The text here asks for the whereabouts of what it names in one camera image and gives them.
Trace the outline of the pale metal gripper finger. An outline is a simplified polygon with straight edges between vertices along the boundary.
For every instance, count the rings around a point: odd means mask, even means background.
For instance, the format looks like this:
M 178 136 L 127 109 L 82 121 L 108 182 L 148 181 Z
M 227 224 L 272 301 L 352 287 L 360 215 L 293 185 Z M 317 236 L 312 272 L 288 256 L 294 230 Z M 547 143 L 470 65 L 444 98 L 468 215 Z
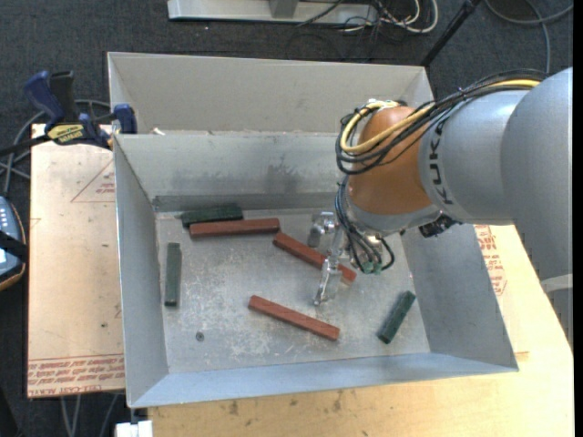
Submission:
M 313 299 L 314 305 L 321 305 L 323 302 L 325 302 L 327 300 L 327 298 L 328 298 L 328 284 L 329 284 L 331 275 L 332 275 L 332 269 L 330 266 L 330 262 L 328 260 L 325 260 L 322 264 L 321 276 L 320 276 L 318 289 L 317 289 L 316 295 L 314 296 L 314 299 Z
M 331 300 L 335 297 L 339 286 L 342 284 L 342 273 L 338 269 L 328 268 L 326 282 L 326 299 Z

